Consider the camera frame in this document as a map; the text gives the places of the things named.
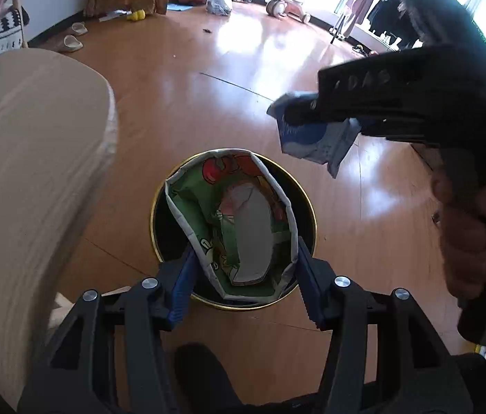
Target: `bag with cartoon print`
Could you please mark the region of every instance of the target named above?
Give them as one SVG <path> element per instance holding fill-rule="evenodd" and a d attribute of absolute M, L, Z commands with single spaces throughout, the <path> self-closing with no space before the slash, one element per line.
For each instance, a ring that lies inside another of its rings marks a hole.
<path fill-rule="evenodd" d="M 165 194 L 223 299 L 280 298 L 293 277 L 298 233 L 291 202 L 257 156 L 244 149 L 203 153 L 166 180 Z"/>

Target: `wooden stool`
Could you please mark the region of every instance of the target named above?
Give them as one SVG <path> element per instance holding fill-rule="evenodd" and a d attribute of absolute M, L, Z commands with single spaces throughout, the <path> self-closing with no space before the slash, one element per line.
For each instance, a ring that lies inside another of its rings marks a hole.
<path fill-rule="evenodd" d="M 44 49 L 0 55 L 0 394 L 13 408 L 116 134 L 113 92 L 99 73 Z"/>

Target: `pink garment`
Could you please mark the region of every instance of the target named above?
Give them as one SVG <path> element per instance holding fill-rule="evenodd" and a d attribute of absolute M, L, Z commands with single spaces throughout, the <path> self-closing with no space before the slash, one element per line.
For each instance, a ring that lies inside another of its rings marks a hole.
<path fill-rule="evenodd" d="M 348 0 L 346 2 L 346 15 L 348 20 L 345 21 L 341 34 L 344 37 L 349 37 L 354 25 L 361 24 L 369 9 L 372 7 L 373 0 Z"/>

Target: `white slipper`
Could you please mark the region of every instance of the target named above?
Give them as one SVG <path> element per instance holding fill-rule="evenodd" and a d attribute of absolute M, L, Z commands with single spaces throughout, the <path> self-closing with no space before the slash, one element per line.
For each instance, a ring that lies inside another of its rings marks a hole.
<path fill-rule="evenodd" d="M 63 39 L 63 44 L 59 46 L 58 51 L 62 53 L 72 53 L 81 49 L 84 45 L 75 36 L 68 35 Z"/>
<path fill-rule="evenodd" d="M 86 34 L 87 32 L 88 28 L 86 28 L 84 22 L 73 23 L 69 29 L 69 34 L 77 37 L 81 36 L 82 34 Z"/>

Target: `yellow toy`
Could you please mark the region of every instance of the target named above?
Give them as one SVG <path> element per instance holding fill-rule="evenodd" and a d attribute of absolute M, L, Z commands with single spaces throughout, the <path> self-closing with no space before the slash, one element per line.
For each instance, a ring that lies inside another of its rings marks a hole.
<path fill-rule="evenodd" d="M 140 9 L 139 11 L 134 11 L 126 16 L 126 20 L 138 21 L 145 18 L 145 11 Z"/>

